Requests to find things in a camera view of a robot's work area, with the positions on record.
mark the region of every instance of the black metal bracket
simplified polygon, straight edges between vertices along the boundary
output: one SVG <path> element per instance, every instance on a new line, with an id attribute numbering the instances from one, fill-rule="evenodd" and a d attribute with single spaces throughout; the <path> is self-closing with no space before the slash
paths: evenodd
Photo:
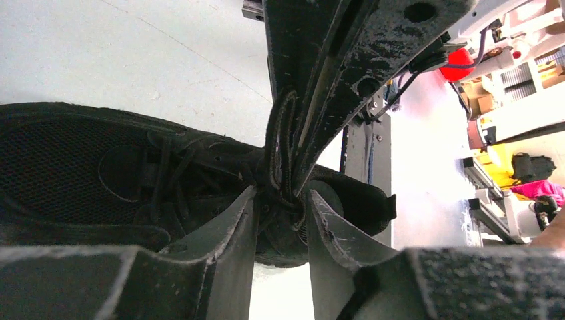
<path id="1" fill-rule="evenodd" d="M 472 5 L 467 0 L 263 2 L 273 97 L 289 88 L 297 97 L 294 121 L 286 128 L 293 138 L 295 195 L 322 150 L 375 92 Z"/>
<path id="2" fill-rule="evenodd" d="M 138 246 L 2 247 L 3 319 L 247 319 L 255 188 L 153 253 Z"/>

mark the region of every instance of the pink object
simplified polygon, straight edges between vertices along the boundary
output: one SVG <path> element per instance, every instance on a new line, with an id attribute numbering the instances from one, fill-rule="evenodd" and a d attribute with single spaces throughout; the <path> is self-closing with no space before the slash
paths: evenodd
<path id="1" fill-rule="evenodd" d="M 563 207 L 563 204 L 565 203 L 563 196 L 563 187 L 561 187 L 557 183 L 552 183 L 547 180 L 540 180 L 523 185 L 517 185 L 515 187 L 511 187 L 510 190 L 530 199 L 535 199 L 541 195 L 549 195 L 553 199 L 555 199 L 555 202 L 557 202 L 557 205 L 559 207 Z"/>

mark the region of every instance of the shoe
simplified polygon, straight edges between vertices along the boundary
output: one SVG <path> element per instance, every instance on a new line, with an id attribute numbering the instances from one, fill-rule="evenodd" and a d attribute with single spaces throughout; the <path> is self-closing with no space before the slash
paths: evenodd
<path id="1" fill-rule="evenodd" d="M 547 213 L 551 214 L 559 209 L 557 206 L 557 201 L 549 195 L 541 195 L 536 198 L 534 202 L 534 211 L 536 213 Z"/>
<path id="2" fill-rule="evenodd" d="M 0 245 L 140 245 L 159 251 L 249 185 L 261 202 L 256 260 L 308 261 L 306 223 L 266 193 L 263 149 L 176 123 L 66 103 L 0 106 Z M 395 198 L 316 166 L 306 189 L 370 234 Z"/>

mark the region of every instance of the wire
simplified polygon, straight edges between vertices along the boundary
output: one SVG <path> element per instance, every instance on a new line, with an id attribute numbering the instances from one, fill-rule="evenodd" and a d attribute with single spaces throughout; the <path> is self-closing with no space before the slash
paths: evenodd
<path id="1" fill-rule="evenodd" d="M 406 75 L 406 73 L 403 73 L 399 78 L 398 78 L 398 87 L 400 88 L 402 85 L 402 80 L 404 80 L 404 76 Z"/>
<path id="2" fill-rule="evenodd" d="M 461 103 L 461 106 L 463 107 L 463 109 L 465 109 L 467 113 L 467 121 L 470 121 L 473 118 L 473 109 L 471 109 L 471 107 L 468 106 L 467 103 L 465 103 L 463 97 L 461 96 L 461 92 L 459 92 L 459 89 L 457 88 L 455 83 L 450 82 L 449 84 L 451 85 L 455 93 L 457 93 L 457 97 L 459 98 L 459 103 Z"/>
<path id="3" fill-rule="evenodd" d="M 410 85 L 412 84 L 412 82 L 414 82 L 414 80 L 416 80 L 416 77 L 418 77 L 418 75 L 420 75 L 420 73 L 415 73 L 412 76 L 410 76 L 406 84 L 403 85 L 402 88 L 400 88 L 400 90 L 398 91 L 398 93 L 394 96 L 394 98 L 392 98 L 392 101 L 387 105 L 385 105 L 376 115 L 369 118 L 369 121 L 371 122 L 378 121 L 379 118 L 381 118 L 382 115 L 384 115 L 384 113 L 386 113 L 396 102 L 398 102 L 400 96 L 408 89 L 408 87 L 410 87 Z"/>
<path id="4" fill-rule="evenodd" d="M 443 67 L 444 68 L 451 68 L 451 69 L 471 69 L 471 68 L 476 67 L 482 61 L 487 31 L 488 31 L 488 27 L 484 28 L 480 32 L 480 46 L 478 48 L 478 55 L 477 55 L 477 58 L 474 60 L 473 63 L 471 63 L 470 65 L 451 65 L 451 64 L 448 63 L 448 64 L 444 65 Z"/>

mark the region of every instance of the mounting hole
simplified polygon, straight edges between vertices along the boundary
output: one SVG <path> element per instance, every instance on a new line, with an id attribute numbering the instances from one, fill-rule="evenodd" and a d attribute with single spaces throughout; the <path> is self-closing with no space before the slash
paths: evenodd
<path id="1" fill-rule="evenodd" d="M 357 94 L 361 98 L 370 98 L 378 89 L 378 83 L 373 78 L 366 78 L 361 80 L 357 85 Z"/>
<path id="2" fill-rule="evenodd" d="M 413 23 L 420 23 L 433 18 L 436 15 L 436 7 L 429 3 L 418 2 L 404 10 L 404 17 Z"/>

